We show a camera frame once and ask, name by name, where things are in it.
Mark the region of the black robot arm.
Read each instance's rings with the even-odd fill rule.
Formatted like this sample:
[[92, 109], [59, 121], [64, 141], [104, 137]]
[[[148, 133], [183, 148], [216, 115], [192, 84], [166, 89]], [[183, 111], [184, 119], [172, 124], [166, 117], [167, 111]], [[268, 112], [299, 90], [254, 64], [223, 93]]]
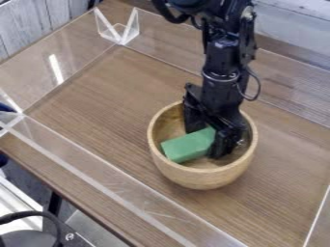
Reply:
[[186, 85], [184, 127], [195, 132], [214, 128], [207, 156], [218, 159], [238, 146], [246, 131], [240, 104], [258, 96], [246, 93], [258, 75], [248, 64], [255, 60], [255, 19], [251, 0], [151, 0], [172, 24], [191, 22], [202, 31], [204, 64], [202, 83]]

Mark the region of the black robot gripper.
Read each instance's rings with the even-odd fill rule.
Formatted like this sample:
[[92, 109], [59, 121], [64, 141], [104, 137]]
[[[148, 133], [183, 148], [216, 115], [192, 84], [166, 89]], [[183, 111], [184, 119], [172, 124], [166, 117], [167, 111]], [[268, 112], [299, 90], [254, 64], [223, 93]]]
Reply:
[[243, 140], [247, 126], [239, 111], [248, 82], [246, 70], [230, 74], [202, 72], [202, 84], [187, 83], [183, 97], [184, 127], [192, 133], [208, 125], [214, 140], [207, 156], [220, 159], [231, 154]]

